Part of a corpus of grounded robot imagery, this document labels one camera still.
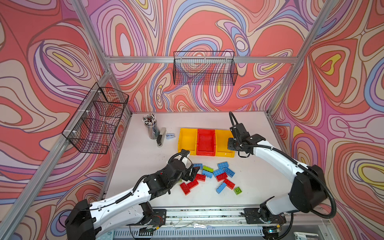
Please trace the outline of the small green brick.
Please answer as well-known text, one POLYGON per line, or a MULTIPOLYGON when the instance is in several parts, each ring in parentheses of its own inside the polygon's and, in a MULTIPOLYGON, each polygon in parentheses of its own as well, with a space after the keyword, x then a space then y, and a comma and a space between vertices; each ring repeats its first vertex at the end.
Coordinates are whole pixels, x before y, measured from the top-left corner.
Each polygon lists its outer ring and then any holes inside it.
POLYGON ((236 187, 236 188, 234 188, 234 192, 236 195, 239 195, 242 193, 242 189, 240 187, 236 187))

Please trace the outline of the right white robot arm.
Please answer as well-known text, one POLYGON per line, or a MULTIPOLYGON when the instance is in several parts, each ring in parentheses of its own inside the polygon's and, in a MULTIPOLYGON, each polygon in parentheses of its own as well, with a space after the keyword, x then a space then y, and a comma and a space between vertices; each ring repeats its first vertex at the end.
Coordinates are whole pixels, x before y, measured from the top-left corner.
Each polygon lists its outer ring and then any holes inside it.
POLYGON ((261 204, 260 215, 263 220, 270 215, 295 212, 313 213, 324 219, 336 216, 336 200, 326 185, 322 168, 293 159, 261 135, 250 135, 241 123, 232 124, 230 131, 233 136, 228 140, 229 150, 244 152, 247 157, 254 155, 261 158, 292 184, 288 193, 271 197, 261 204))

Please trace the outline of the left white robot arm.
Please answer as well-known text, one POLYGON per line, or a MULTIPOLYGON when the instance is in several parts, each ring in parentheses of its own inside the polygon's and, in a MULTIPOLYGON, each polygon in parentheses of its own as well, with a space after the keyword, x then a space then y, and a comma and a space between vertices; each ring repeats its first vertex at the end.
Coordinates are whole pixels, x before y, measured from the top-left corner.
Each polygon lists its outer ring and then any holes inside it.
POLYGON ((143 175, 136 184, 110 198, 89 203, 78 202, 65 220, 69 240, 95 240, 102 234, 124 225, 144 225, 154 217, 150 201, 170 194, 180 181, 194 181, 197 169, 182 149, 170 157, 161 170, 143 175))

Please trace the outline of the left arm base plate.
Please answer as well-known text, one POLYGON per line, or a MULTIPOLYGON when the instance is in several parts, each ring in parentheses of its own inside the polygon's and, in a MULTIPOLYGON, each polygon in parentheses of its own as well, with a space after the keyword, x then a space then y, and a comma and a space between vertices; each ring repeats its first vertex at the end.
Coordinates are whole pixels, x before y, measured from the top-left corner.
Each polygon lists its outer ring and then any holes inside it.
POLYGON ((166 209, 154 209, 150 215, 144 215, 143 219, 133 224, 133 226, 155 226, 161 227, 166 223, 167 210, 166 209))

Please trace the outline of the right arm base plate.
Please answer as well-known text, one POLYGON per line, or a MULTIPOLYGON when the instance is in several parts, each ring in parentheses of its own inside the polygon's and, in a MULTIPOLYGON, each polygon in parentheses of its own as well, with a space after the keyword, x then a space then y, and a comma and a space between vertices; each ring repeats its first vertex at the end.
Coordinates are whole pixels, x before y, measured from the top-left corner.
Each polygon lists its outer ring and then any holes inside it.
POLYGON ((285 224, 287 222, 284 214, 272 215, 266 209, 245 208, 240 212, 245 217, 247 224, 285 224))

